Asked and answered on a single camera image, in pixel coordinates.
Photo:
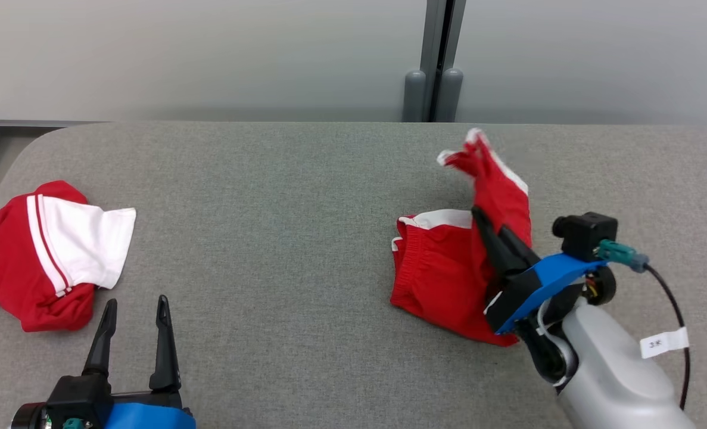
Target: white cable label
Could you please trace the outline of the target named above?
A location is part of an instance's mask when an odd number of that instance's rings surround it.
[[[673,332],[663,332],[639,341],[643,359],[652,358],[669,350],[678,350],[689,347],[689,337],[685,328]]]

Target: white wall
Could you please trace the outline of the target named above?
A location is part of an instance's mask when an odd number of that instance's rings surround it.
[[[457,122],[707,123],[707,0],[467,0]]]
[[[0,119],[400,120],[426,2],[0,0]]]

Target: green cable connector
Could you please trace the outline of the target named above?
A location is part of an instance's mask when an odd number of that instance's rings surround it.
[[[68,418],[65,424],[62,425],[62,429],[85,429],[85,427],[83,421],[79,418]]]
[[[636,249],[633,247],[610,240],[599,242],[596,256],[603,260],[628,266],[632,271],[636,272],[644,272],[645,264],[650,261],[647,255],[637,253]]]

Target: red garment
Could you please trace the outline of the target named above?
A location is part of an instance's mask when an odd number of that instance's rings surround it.
[[[444,151],[438,162],[475,178],[473,203],[497,231],[506,225],[531,245],[528,187],[490,149],[482,131],[470,130],[465,149]],[[397,226],[391,304],[473,340],[505,347],[517,342],[512,334],[495,335],[483,314],[495,271],[469,211],[400,217]]]
[[[134,209],[103,212],[67,182],[49,182],[0,210],[0,306],[26,332],[83,328],[94,285],[111,288]]]

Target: gray fabric surface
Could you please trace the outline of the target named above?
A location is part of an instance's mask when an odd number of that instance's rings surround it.
[[[470,125],[138,123],[46,134],[0,207],[65,179],[105,209],[136,207],[111,352],[114,391],[147,387],[168,295],[182,397],[199,427],[568,427],[525,347],[465,340],[388,304],[399,215],[465,209],[435,156]],[[648,253],[689,326],[688,413],[707,428],[707,131],[487,125],[530,185],[534,242],[559,215],[603,212]],[[675,329],[649,275],[617,269],[608,309],[639,339]],[[80,372],[98,323],[25,334],[0,309],[0,427]],[[682,353],[658,361],[681,384]]]

